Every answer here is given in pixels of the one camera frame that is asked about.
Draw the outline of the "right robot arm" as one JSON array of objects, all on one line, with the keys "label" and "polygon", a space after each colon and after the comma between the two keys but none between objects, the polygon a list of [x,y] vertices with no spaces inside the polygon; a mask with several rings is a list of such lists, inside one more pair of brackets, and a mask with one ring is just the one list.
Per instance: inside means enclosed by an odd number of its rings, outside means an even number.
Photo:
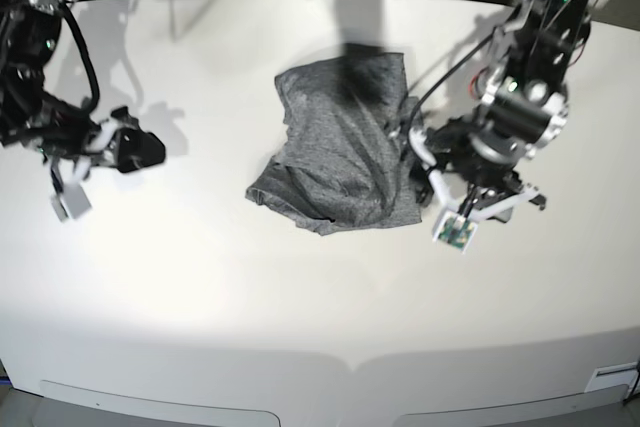
[{"label": "right robot arm", "polygon": [[[141,128],[125,106],[109,118],[92,119],[101,99],[100,85],[88,45],[71,7],[79,0],[5,0],[1,4],[1,144],[38,152],[50,169],[58,192],[67,187],[59,164],[73,164],[71,183],[83,182],[92,168],[121,174],[161,165],[164,143]],[[89,94],[69,103],[45,88],[44,68],[51,60],[63,28],[69,29]]]}]

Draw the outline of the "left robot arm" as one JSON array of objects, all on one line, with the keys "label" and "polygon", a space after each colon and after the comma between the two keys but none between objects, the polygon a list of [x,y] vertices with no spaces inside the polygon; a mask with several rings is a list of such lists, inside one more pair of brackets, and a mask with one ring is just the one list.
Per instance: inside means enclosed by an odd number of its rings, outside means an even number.
[{"label": "left robot arm", "polygon": [[474,109],[438,129],[412,120],[403,126],[444,223],[505,222],[522,203],[545,208],[545,197],[515,168],[565,128],[566,73],[574,53],[588,42],[593,10],[608,1],[519,0],[479,43],[489,51],[487,65],[471,84]]}]

